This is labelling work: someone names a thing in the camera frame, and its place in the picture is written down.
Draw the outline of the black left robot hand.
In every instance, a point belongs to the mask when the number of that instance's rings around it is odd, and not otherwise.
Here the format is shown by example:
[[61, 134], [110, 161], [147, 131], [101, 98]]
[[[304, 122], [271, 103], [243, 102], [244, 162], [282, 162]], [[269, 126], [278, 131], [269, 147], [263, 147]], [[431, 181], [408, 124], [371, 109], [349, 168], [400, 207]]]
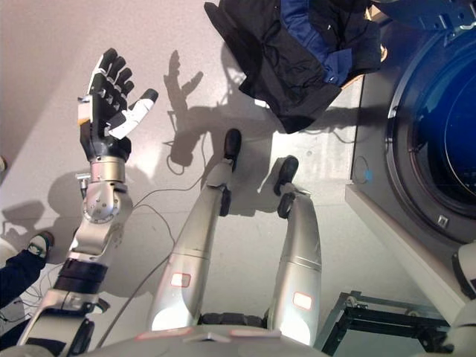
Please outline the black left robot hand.
[[128, 96], [135, 87], [131, 77], [126, 60], [110, 48], [100, 56], [86, 94], [78, 99], [80, 143], [90, 162], [103, 156], [127, 161], [132, 151], [128, 134], [158, 99], [155, 89], [147, 89], [129, 104]]

